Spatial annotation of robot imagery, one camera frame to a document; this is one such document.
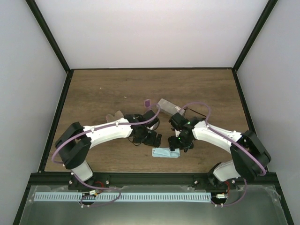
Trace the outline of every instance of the black cable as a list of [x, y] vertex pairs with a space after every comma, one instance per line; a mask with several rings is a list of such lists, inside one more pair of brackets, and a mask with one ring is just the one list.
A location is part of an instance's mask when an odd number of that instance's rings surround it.
[[140, 143], [138, 143], [138, 144], [135, 144], [135, 143], [133, 143], [133, 141], [131, 141], [130, 139], [129, 139], [129, 137], [127, 138], [134, 146], [139, 146], [141, 143], [142, 143], [142, 141], [140, 142]]
[[195, 111], [195, 110], [193, 110], [193, 109], [190, 109], [190, 108], [186, 108], [186, 109], [185, 109], [184, 114], [183, 114], [183, 117], [185, 117], [186, 111], [187, 111], [187, 110], [191, 110], [191, 111], [193, 111], [193, 112], [195, 112], [195, 113], [197, 113], [197, 114], [199, 114], [199, 115], [201, 115], [201, 116], [204, 116], [204, 117], [206, 118], [206, 115], [203, 115], [202, 113], [199, 113], [199, 112], [197, 112], [197, 111]]
[[158, 125], [157, 125], [157, 127], [156, 127], [154, 130], [156, 130], [156, 129], [159, 127], [159, 125], [160, 125], [160, 120], [159, 120], [159, 118], [157, 118], [157, 120], [158, 120]]

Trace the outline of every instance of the perforated metal strip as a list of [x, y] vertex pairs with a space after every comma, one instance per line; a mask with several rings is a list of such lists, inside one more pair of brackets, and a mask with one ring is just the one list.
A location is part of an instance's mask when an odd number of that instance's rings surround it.
[[[107, 202], [119, 193], [101, 193], [97, 197], [86, 197], [83, 201]], [[82, 193], [36, 192], [35, 202], [78, 202]], [[197, 202], [209, 203], [210, 193], [122, 193], [118, 202]]]

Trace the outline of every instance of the purple object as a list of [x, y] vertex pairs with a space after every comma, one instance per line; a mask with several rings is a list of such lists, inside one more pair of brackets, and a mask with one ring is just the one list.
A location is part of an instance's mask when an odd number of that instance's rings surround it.
[[205, 124], [206, 124], [206, 126], [207, 126], [207, 128], [208, 128], [209, 130], [211, 130], [212, 132], [214, 132], [214, 133], [216, 133], [217, 135], [221, 136], [222, 138], [225, 138], [226, 140], [228, 140], [228, 141], [230, 141], [232, 144], [234, 144], [236, 147], [238, 147], [239, 149], [241, 149], [241, 150], [242, 150], [242, 151], [243, 151], [250, 159], [252, 159], [252, 161], [254, 161], [254, 162], [258, 165], [258, 167], [262, 170], [262, 173], [261, 173], [260, 175], [261, 175], [261, 176], [266, 175], [266, 170], [265, 170], [265, 168], [263, 167], [263, 165], [262, 165], [260, 162], [258, 162], [258, 160], [257, 160], [254, 156], [252, 156], [252, 155], [251, 155], [251, 154], [250, 154], [243, 146], [241, 146], [239, 143], [237, 143], [237, 142], [231, 140], [231, 139], [228, 138], [227, 136], [221, 134], [220, 132], [216, 131], [215, 129], [213, 129], [213, 128], [211, 128], [211, 127], [209, 126], [209, 124], [208, 124], [208, 119], [209, 119], [210, 114], [211, 114], [211, 109], [210, 109], [210, 107], [209, 107], [207, 104], [205, 104], [205, 103], [203, 103], [203, 102], [191, 102], [191, 103], [188, 103], [188, 104], [186, 104], [185, 106], [183, 106], [178, 112], [180, 113], [181, 110], [184, 110], [184, 109], [185, 109], [186, 107], [188, 107], [189, 105], [194, 105], [194, 104], [197, 104], [197, 105], [204, 105], [204, 106], [208, 109], [208, 115], [206, 116]]
[[151, 100], [150, 100], [150, 99], [144, 100], [144, 106], [145, 106], [146, 108], [150, 107], [150, 105], [151, 105]]

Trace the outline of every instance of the black metal frame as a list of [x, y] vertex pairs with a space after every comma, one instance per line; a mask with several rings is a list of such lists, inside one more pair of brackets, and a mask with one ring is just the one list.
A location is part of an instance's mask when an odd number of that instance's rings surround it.
[[[20, 223], [24, 206], [26, 204], [26, 200], [29, 194], [29, 190], [31, 186], [35, 185], [68, 185], [72, 176], [69, 172], [45, 172], [45, 165], [49, 156], [49, 152], [51, 149], [51, 145], [53, 143], [54, 134], [56, 132], [56, 128], [60, 119], [60, 115], [62, 112], [62, 108], [68, 93], [68, 88], [71, 83], [71, 79], [73, 76], [74, 69], [70, 69], [68, 66], [60, 48], [58, 47], [49, 27], [46, 24], [40, 10], [38, 9], [37, 4], [34, 0], [26, 0], [28, 6], [32, 10], [38, 24], [43, 30], [46, 38], [48, 39], [51, 47], [53, 48], [55, 54], [57, 55], [60, 63], [65, 69], [67, 76], [65, 80], [65, 84], [60, 96], [60, 100], [55, 112], [55, 116], [53, 119], [53, 123], [51, 126], [51, 130], [46, 142], [45, 150], [43, 153], [43, 157], [41, 159], [41, 163], [38, 169], [38, 173], [32, 173], [28, 182], [28, 185], [25, 189], [19, 210], [16, 214], [14, 225]], [[244, 98], [242, 88], [240, 86], [239, 79], [237, 77], [237, 71], [240, 68], [243, 60], [245, 59], [247, 53], [249, 52], [252, 44], [254, 43], [256, 37], [258, 36], [260, 30], [262, 29], [264, 23], [266, 22], [268, 16], [272, 12], [277, 0], [269, 0], [264, 11], [262, 12], [258, 22], [256, 23], [248, 41], [246, 42], [243, 50], [241, 51], [235, 65], [233, 68], [231, 67], [192, 67], [192, 68], [112, 68], [107, 70], [114, 69], [230, 69], [232, 70], [232, 74], [237, 86], [237, 90], [240, 96], [240, 100], [242, 103], [242, 107], [246, 116], [247, 124], [249, 129], [255, 132], [255, 128], [253, 122], [251, 120], [251, 116], [247, 107], [246, 100]], [[205, 189], [206, 191], [214, 192], [217, 191], [215, 188], [210, 186], [207, 183], [207, 174], [206, 173], [95, 173], [96, 177], [100, 180], [109, 180], [110, 185], [112, 186], [125, 186], [125, 185], [189, 185], [193, 186], [197, 189]], [[236, 179], [236, 184], [243, 184], [243, 180]], [[279, 184], [276, 173], [267, 172], [267, 174], [263, 177], [257, 177], [254, 182], [249, 182], [249, 184], [257, 184], [257, 185], [274, 185], [277, 193], [281, 196], [280, 203], [285, 213], [286, 220], [288, 224], [294, 224], [289, 209], [287, 207], [283, 192], [281, 190], [281, 186]]]

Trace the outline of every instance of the red wire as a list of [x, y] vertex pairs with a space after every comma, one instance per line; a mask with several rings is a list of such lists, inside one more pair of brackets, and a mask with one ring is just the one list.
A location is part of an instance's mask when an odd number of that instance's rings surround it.
[[95, 181], [95, 184], [101, 184], [101, 187], [104, 188], [104, 183], [102, 183], [102, 182], [99, 181], [99, 180]]
[[227, 197], [229, 197], [229, 190], [230, 190], [229, 182], [225, 181], [225, 184], [227, 184]]

